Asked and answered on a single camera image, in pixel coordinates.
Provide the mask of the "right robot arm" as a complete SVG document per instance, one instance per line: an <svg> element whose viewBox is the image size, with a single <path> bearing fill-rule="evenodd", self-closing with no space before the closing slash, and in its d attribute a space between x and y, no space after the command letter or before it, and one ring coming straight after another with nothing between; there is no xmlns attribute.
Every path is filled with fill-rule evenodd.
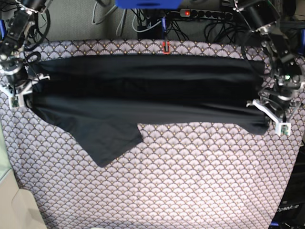
<svg viewBox="0 0 305 229"><path fill-rule="evenodd" d="M27 57L21 58L21 52L31 52L47 37L51 27L51 17L48 10L51 0L18 0L20 10L15 14L4 40L0 45L0 70L7 77L8 85L1 86L1 91L9 95L26 93L31 87L31 79L25 69ZM46 14L47 24L41 39L33 46L27 47L28 33L32 26L37 26L35 18L38 14Z"/></svg>

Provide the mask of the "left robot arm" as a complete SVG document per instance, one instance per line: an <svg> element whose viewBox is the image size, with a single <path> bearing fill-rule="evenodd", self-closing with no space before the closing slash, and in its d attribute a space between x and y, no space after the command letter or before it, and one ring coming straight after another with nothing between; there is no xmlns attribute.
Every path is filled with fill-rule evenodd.
<svg viewBox="0 0 305 229"><path fill-rule="evenodd" d="M272 89L262 89L260 97L270 103L275 114L285 116L297 91L305 84L301 67L295 60L284 33L279 28L280 15L269 0L233 0L233 10L249 27L246 38L257 33L269 57Z"/></svg>

